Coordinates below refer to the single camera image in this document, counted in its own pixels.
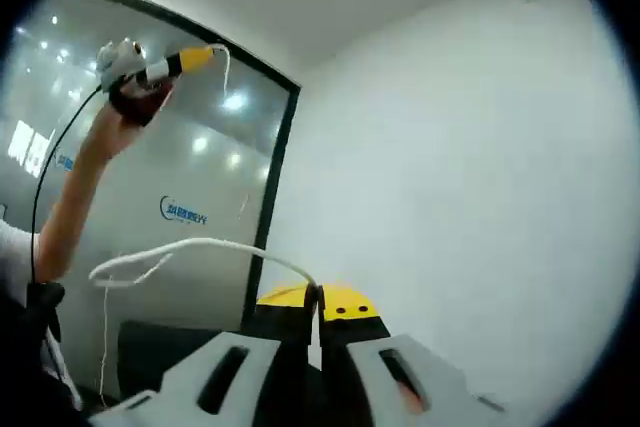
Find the white wire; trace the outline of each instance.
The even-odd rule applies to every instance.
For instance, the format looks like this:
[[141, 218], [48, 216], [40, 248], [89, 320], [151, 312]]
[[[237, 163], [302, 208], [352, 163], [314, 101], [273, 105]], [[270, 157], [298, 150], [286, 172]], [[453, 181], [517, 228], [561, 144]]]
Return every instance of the white wire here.
[[102, 405], [104, 405], [105, 409], [108, 409], [109, 406], [107, 405], [107, 402], [104, 400], [104, 395], [102, 393], [103, 389], [104, 389], [104, 369], [105, 366], [107, 365], [107, 325], [108, 325], [108, 317], [107, 317], [107, 294], [109, 293], [109, 287], [105, 287], [104, 289], [104, 302], [102, 304], [102, 313], [103, 313], [103, 318], [104, 318], [104, 330], [103, 330], [103, 335], [102, 335], [102, 341], [103, 341], [103, 351], [102, 351], [102, 361], [100, 362], [100, 388], [99, 388], [99, 393], [100, 393], [100, 400], [102, 401]]
[[67, 386], [69, 391], [71, 392], [71, 397], [73, 398], [73, 406], [76, 410], [82, 410], [82, 396], [78, 392], [78, 388], [73, 383], [73, 379], [71, 375], [69, 375], [69, 369], [67, 369], [66, 364], [64, 363], [64, 358], [62, 357], [62, 352], [60, 352], [60, 344], [55, 340], [53, 334], [51, 333], [51, 329], [47, 329], [45, 342], [49, 344], [51, 347], [51, 352], [53, 354], [52, 361], [56, 363], [58, 369], [55, 370], [55, 367], [49, 367], [44, 365], [44, 370], [47, 371], [49, 375], [52, 377], [58, 378], [58, 372], [62, 375], [60, 380]]
[[227, 96], [227, 81], [229, 80], [229, 69], [231, 67], [231, 52], [229, 52], [229, 48], [224, 44], [211, 44], [211, 48], [213, 50], [220, 50], [227, 54], [227, 64], [224, 68], [224, 84], [222, 84], [222, 90], [224, 92], [224, 96]]
[[[292, 264], [287, 260], [276, 257], [275, 255], [269, 254], [268, 252], [262, 249], [258, 249], [257, 247], [253, 247], [251, 245], [240, 244], [237, 242], [231, 242], [231, 241], [222, 240], [222, 239], [212, 239], [208, 237], [194, 237], [190, 239], [179, 240], [177, 242], [156, 247], [154, 249], [137, 252], [135, 254], [128, 254], [120, 257], [115, 257], [95, 267], [89, 273], [89, 280], [93, 280], [94, 284], [97, 287], [105, 287], [105, 288], [133, 287], [134, 285], [140, 284], [144, 282], [147, 278], [149, 278], [149, 276], [153, 272], [155, 272], [162, 264], [164, 264], [167, 260], [171, 258], [173, 252], [180, 249], [184, 249], [186, 247], [192, 247], [196, 245], [206, 245], [206, 246], [213, 246], [213, 247], [222, 247], [222, 248], [231, 249], [231, 250], [239, 250], [241, 252], [248, 252], [250, 254], [257, 255], [258, 257], [262, 257], [263, 259], [266, 259], [266, 260], [272, 260], [282, 265], [283, 267], [301, 275], [302, 277], [307, 279], [307, 281], [309, 281], [310, 284], [316, 285], [316, 281], [313, 279], [313, 277], [311, 277], [311, 275], [307, 271], [305, 271], [301, 267], [298, 267], [297, 265]], [[107, 272], [121, 265], [133, 264], [136, 262], [147, 260], [162, 254], [165, 254], [164, 257], [162, 257], [156, 265], [151, 267], [144, 274], [142, 274], [140, 277], [134, 280], [112, 280], [111, 277], [109, 277], [109, 279], [94, 280], [94, 278], [102, 272]]]

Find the glass wall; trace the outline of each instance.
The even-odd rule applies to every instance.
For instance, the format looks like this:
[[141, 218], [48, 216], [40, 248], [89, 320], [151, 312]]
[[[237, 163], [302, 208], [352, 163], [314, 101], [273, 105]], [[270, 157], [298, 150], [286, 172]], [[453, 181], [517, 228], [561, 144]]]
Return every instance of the glass wall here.
[[[95, 56], [108, 41], [137, 40], [148, 61], [204, 42], [173, 25], [109, 0], [45, 0], [16, 28], [0, 104], [0, 204], [24, 230], [37, 177], [54, 142], [98, 84]], [[276, 136], [290, 92], [232, 59], [228, 93], [224, 62], [184, 76], [143, 136], [109, 165], [59, 308], [62, 350], [80, 385], [95, 389], [102, 357], [104, 290], [89, 271], [117, 254], [191, 237], [253, 244]], [[56, 152], [39, 201], [38, 229], [93, 117], [98, 94]], [[197, 216], [180, 218], [170, 205]], [[124, 320], [162, 325], [239, 327], [250, 256], [199, 248], [176, 254], [136, 288], [109, 292], [106, 392], [118, 395], [117, 333]], [[139, 270], [122, 274], [132, 278]]]

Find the person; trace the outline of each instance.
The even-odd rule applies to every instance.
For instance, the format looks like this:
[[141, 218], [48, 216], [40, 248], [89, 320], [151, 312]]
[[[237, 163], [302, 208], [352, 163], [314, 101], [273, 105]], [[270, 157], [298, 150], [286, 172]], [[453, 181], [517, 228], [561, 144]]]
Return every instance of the person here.
[[[157, 111], [168, 100], [173, 85], [166, 82], [148, 96], [130, 99], [147, 111]], [[126, 95], [127, 88], [122, 89]], [[39, 234], [35, 235], [35, 281], [51, 282], [70, 268], [96, 189], [109, 162], [129, 147], [140, 135], [142, 127], [120, 115], [107, 102], [96, 115], [67, 174], [62, 193]], [[0, 289], [13, 301], [26, 307], [27, 287], [31, 283], [31, 233], [0, 220]], [[49, 346], [42, 349], [45, 372], [56, 376], [68, 389], [77, 409], [80, 396], [64, 366], [59, 346], [50, 331]]]

